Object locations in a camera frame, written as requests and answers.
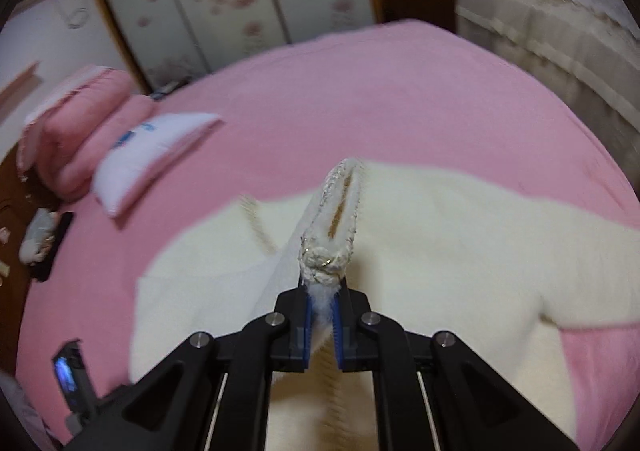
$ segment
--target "pink quilt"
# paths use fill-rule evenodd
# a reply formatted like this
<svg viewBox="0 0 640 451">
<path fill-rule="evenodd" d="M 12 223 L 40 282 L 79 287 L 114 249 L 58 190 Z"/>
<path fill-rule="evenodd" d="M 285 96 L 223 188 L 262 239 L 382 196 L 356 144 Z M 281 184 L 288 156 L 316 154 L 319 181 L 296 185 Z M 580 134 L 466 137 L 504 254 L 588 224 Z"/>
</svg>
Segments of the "pink quilt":
<svg viewBox="0 0 640 451">
<path fill-rule="evenodd" d="M 640 227 L 640 204 L 604 148 L 532 77 L 418 22 L 273 50 L 168 97 L 162 112 L 218 112 L 220 125 L 129 216 L 95 198 L 77 213 L 47 283 L 28 297 L 17 377 L 68 438 L 50 359 L 81 338 L 103 395 L 127 379 L 136 279 L 181 230 L 239 193 L 273 200 L 318 185 L 341 158 L 475 174 Z M 640 391 L 640 327 L 562 334 L 578 444 L 602 447 Z"/>
</svg>

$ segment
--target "white pillow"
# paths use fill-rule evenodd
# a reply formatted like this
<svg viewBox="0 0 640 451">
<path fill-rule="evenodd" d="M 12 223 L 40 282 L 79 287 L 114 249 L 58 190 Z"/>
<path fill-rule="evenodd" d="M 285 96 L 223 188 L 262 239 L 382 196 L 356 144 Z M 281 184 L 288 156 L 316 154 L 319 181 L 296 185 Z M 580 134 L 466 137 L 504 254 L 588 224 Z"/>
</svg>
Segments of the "white pillow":
<svg viewBox="0 0 640 451">
<path fill-rule="evenodd" d="M 92 190 L 107 215 L 116 218 L 172 162 L 220 119 L 217 114 L 163 114 L 129 130 L 95 171 Z"/>
</svg>

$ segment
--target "white wall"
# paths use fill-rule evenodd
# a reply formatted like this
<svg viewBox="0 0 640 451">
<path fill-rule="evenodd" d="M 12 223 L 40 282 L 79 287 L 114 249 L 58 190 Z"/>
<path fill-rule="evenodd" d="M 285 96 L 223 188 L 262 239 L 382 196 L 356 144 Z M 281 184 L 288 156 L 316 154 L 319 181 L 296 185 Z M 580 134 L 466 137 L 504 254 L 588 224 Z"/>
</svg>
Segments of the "white wall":
<svg viewBox="0 0 640 451">
<path fill-rule="evenodd" d="M 86 24 L 68 28 L 62 14 L 82 6 Z M 63 78 L 88 63 L 126 70 L 94 0 L 46 0 L 7 22 L 0 32 L 0 88 L 37 60 L 37 78 L 0 103 L 0 160 L 18 140 L 27 114 Z"/>
</svg>

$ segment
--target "silver screw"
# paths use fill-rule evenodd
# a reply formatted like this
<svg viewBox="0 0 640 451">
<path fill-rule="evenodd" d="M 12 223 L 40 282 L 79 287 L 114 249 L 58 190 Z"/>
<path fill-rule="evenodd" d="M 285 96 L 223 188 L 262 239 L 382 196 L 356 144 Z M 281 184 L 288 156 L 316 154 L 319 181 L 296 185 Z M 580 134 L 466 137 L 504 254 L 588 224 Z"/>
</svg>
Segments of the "silver screw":
<svg viewBox="0 0 640 451">
<path fill-rule="evenodd" d="M 284 323 L 284 315 L 280 312 L 271 312 L 264 317 L 267 325 L 278 326 Z"/>
<path fill-rule="evenodd" d="M 438 332 L 436 342 L 443 348 L 448 348 L 456 344 L 456 337 L 451 332 Z"/>
<path fill-rule="evenodd" d="M 380 323 L 380 314 L 377 312 L 365 312 L 360 320 L 367 326 L 375 326 Z"/>
<path fill-rule="evenodd" d="M 202 348 L 203 346 L 207 346 L 209 344 L 209 334 L 204 332 L 196 332 L 189 338 L 189 342 L 191 346 L 195 346 L 196 348 Z"/>
</svg>

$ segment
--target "white fleece fabric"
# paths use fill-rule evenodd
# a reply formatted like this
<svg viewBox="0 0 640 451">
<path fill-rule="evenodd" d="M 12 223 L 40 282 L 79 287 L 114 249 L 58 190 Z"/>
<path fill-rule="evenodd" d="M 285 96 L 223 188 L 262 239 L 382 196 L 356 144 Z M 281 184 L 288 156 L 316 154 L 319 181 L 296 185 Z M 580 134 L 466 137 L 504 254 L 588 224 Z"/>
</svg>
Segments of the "white fleece fabric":
<svg viewBox="0 0 640 451">
<path fill-rule="evenodd" d="M 365 165 L 350 287 L 406 330 L 455 332 L 575 437 L 558 327 L 640 321 L 640 231 L 462 173 Z M 271 311 L 297 284 L 300 234 L 318 199 L 258 205 L 281 247 L 274 256 L 239 201 L 181 234 L 138 282 L 131 380 L 195 331 L 224 335 Z M 273 386 L 270 451 L 376 449 L 369 374 L 337 373 L 329 348 Z"/>
</svg>

